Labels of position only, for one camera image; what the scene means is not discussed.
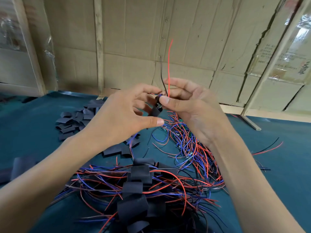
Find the finger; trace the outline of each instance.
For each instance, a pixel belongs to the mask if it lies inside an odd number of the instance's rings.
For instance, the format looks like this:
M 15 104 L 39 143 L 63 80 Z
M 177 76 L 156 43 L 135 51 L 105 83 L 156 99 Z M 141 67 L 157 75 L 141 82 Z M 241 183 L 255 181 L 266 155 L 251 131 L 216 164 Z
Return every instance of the finger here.
M 160 97 L 160 103 L 166 108 L 176 112 L 190 112 L 192 110 L 194 100 L 178 100 L 167 96 Z
M 135 114 L 137 114 L 139 116 L 142 116 L 144 114 L 143 112 L 141 112 L 139 109 L 137 109 L 135 107 L 133 107 L 133 111 L 134 111 Z
M 151 85 L 144 84 L 144 83 L 140 83 L 140 84 L 137 84 L 136 86 L 134 86 L 133 88 L 131 88 L 129 90 L 129 93 L 131 95 L 133 95 L 134 98 L 137 98 L 143 92 L 158 94 L 161 91 L 162 90 L 158 87 L 151 86 Z
M 159 127 L 164 124 L 164 120 L 159 117 L 142 116 L 139 119 L 140 119 L 140 124 L 141 124 L 140 129 Z
M 147 113 L 151 112 L 151 108 L 149 105 L 147 105 L 145 102 L 141 101 L 141 100 L 134 100 L 133 102 L 133 106 L 137 109 L 141 109 L 146 111 Z
M 168 78 L 164 80 L 164 83 L 168 84 Z M 195 89 L 200 87 L 200 85 L 190 80 L 182 79 L 182 78 L 169 78 L 169 84 L 170 86 L 175 86 L 175 87 L 185 89 L 186 91 L 190 93 L 194 92 Z
M 192 93 L 182 88 L 172 88 L 170 90 L 169 97 L 180 100 L 189 100 L 190 97 L 192 97 Z
M 143 92 L 143 93 L 141 93 L 141 94 L 137 97 L 137 99 L 138 99 L 138 100 L 141 100 L 141 101 L 144 101 L 144 102 L 147 102 L 147 103 L 149 103 L 149 104 L 151 104 L 151 105 L 155 105 L 155 104 L 156 104 L 156 100 L 155 100 L 154 97 L 155 97 L 155 96 Z

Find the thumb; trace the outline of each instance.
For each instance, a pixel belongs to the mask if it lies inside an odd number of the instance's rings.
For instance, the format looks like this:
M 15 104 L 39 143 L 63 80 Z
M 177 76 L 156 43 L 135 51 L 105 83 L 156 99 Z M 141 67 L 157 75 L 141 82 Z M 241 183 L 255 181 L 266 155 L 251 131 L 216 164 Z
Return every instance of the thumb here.
M 152 128 L 152 127 L 159 127 L 164 124 L 164 120 L 162 118 L 153 117 L 153 116 L 141 116 L 142 121 L 142 129 L 145 128 Z
M 189 100 L 182 101 L 178 99 L 169 98 L 167 96 L 161 96 L 159 101 L 163 106 L 176 112 L 189 111 L 192 106 L 192 102 Z

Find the hand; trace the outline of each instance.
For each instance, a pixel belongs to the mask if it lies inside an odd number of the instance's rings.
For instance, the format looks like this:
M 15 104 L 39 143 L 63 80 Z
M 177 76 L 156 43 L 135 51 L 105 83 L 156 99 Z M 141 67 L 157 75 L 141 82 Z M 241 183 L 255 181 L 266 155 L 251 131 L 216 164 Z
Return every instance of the hand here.
M 177 88 L 170 89 L 170 98 L 161 96 L 160 103 L 177 112 L 204 145 L 211 145 L 222 131 L 232 128 L 210 90 L 181 78 L 170 78 L 170 85 Z
M 156 101 L 148 93 L 158 94 L 161 89 L 146 84 L 138 84 L 130 89 L 119 90 L 108 97 L 89 124 L 77 135 L 83 135 L 88 146 L 100 153 L 106 148 L 125 141 L 142 129 L 162 126 L 164 120 L 158 117 L 142 116 L 142 109 L 149 113 L 150 104 Z

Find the fingernail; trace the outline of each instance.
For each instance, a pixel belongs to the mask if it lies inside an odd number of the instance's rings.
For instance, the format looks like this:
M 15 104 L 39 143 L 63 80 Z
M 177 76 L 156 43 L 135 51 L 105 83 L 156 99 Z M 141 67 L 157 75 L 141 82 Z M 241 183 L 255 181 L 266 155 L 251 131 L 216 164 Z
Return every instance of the fingernail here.
M 160 102 L 161 102 L 161 104 L 167 104 L 168 102 L 169 102 L 169 97 L 167 97 L 167 96 L 161 96 L 160 97 Z
M 157 126 L 162 126 L 164 124 L 164 120 L 161 119 L 161 118 L 158 118 L 157 122 L 156 122 L 156 125 Z

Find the teal work surface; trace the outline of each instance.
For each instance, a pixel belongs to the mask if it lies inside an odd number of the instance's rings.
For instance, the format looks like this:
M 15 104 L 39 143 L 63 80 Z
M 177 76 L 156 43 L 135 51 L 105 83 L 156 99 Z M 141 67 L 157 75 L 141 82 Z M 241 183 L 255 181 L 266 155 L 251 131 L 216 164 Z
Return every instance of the teal work surface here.
M 55 121 L 60 113 L 75 111 L 93 98 L 96 97 L 51 93 L 21 107 L 14 105 L 14 109 L 7 110 L 9 104 L 3 107 L 0 111 L 0 168 L 11 167 L 15 157 L 31 155 L 39 161 L 52 153 L 61 144 L 58 141 L 59 131 L 55 129 Z M 311 156 L 309 154 L 311 124 L 252 117 L 252 121 L 262 128 L 262 131 L 255 131 L 239 118 L 231 115 L 228 115 L 228 118 L 252 153 L 266 148 L 278 137 L 280 137 L 279 141 L 284 141 L 278 149 L 256 155 L 256 159 L 264 167 L 271 169 L 264 172 L 270 185 L 304 230 L 311 232 L 309 220 L 311 216 Z M 134 156 L 142 157 L 149 148 L 146 157 L 173 166 L 173 159 L 168 158 L 152 145 L 152 142 L 155 142 L 152 137 L 147 144 L 152 131 L 153 129 L 145 129 L 140 132 L 140 145 L 133 148 Z M 163 140 L 166 136 L 160 128 L 156 129 L 153 135 L 159 140 Z M 170 141 L 163 150 L 178 153 L 178 149 Z M 130 159 L 121 159 L 119 156 L 118 160 L 121 165 L 131 163 Z M 91 164 L 111 166 L 115 164 L 115 156 L 103 158 L 97 155 L 91 160 Z M 230 197 L 224 191 L 218 191 L 213 192 L 211 198 L 218 200 L 221 206 L 214 211 L 226 226 L 212 215 L 223 231 L 242 232 Z M 72 195 L 48 208 L 31 232 L 96 233 L 102 227 L 102 223 L 75 222 L 80 217 L 92 215 L 94 212 L 79 199 L 79 196 Z M 221 232 L 215 220 L 209 215 L 208 221 L 216 233 Z

